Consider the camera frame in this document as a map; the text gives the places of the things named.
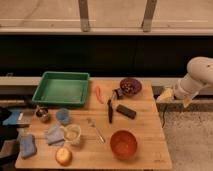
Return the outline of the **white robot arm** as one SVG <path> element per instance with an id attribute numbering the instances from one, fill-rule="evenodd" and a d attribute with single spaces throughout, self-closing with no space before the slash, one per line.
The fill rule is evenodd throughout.
<path id="1" fill-rule="evenodd" d="M 213 86 L 213 58 L 194 57 L 187 64 L 187 74 L 174 85 L 165 87 L 158 101 L 177 98 L 186 105 L 206 88 Z"/>

